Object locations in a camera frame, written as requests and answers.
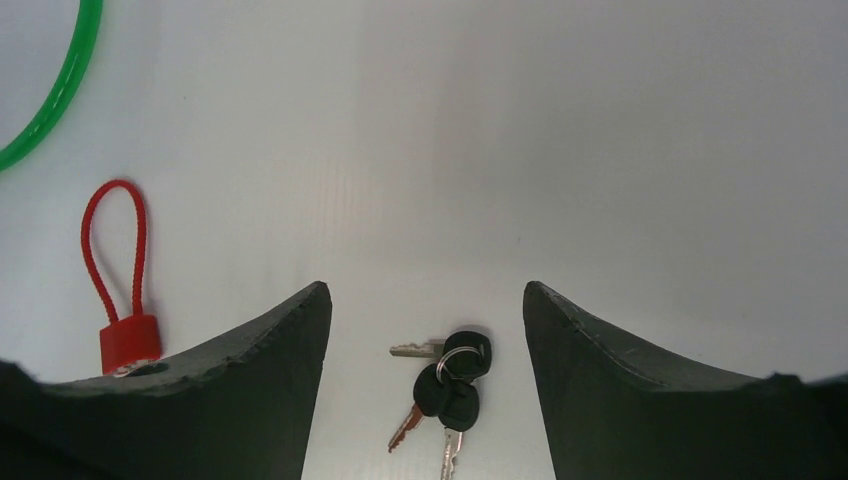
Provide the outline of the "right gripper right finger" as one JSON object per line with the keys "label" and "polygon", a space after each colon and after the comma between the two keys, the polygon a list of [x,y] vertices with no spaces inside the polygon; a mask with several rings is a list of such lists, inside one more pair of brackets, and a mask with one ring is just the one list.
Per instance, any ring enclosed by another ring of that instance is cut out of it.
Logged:
{"label": "right gripper right finger", "polygon": [[748,376],[686,358],[539,281],[523,319],[559,479],[843,479],[847,378]]}

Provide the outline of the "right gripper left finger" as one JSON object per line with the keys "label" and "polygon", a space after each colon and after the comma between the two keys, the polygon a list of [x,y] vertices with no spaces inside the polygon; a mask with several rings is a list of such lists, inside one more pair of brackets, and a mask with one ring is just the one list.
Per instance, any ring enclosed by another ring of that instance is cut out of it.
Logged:
{"label": "right gripper left finger", "polygon": [[42,383],[1,366],[5,479],[298,479],[331,326],[314,282],[125,376]]}

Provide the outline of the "black key bunch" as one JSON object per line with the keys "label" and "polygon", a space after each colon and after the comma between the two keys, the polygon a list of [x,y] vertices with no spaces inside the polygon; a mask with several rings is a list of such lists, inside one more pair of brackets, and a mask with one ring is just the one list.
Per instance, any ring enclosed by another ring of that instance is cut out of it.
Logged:
{"label": "black key bunch", "polygon": [[481,397],[475,381],[490,372],[494,358],[491,340],[478,331],[460,330],[442,341],[396,345],[389,353],[393,357],[423,358],[428,364],[415,379],[413,404],[387,450],[395,451],[424,419],[436,418],[444,432],[440,478],[451,480],[464,433],[479,418]]}

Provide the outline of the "red cable lock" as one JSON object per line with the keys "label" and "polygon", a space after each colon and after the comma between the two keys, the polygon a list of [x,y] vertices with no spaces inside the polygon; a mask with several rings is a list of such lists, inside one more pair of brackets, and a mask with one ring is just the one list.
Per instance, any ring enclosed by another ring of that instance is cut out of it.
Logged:
{"label": "red cable lock", "polygon": [[[121,318],[97,268],[92,245],[92,227],[97,207],[113,190],[123,189],[136,214],[136,236],[131,283],[131,312]],[[145,199],[138,186],[126,179],[112,179],[92,195],[81,221],[80,247],[89,278],[107,315],[108,325],[100,330],[101,370],[105,375],[124,375],[159,360],[163,343],[155,315],[145,311],[143,292],[148,253],[148,218]]]}

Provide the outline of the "green cable lock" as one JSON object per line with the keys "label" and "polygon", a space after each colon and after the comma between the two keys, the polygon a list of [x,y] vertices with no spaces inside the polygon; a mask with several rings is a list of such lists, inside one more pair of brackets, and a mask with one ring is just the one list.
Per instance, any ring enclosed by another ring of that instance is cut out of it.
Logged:
{"label": "green cable lock", "polygon": [[81,0],[63,64],[29,123],[1,149],[1,171],[23,160],[51,133],[73,101],[93,56],[103,15],[102,0]]}

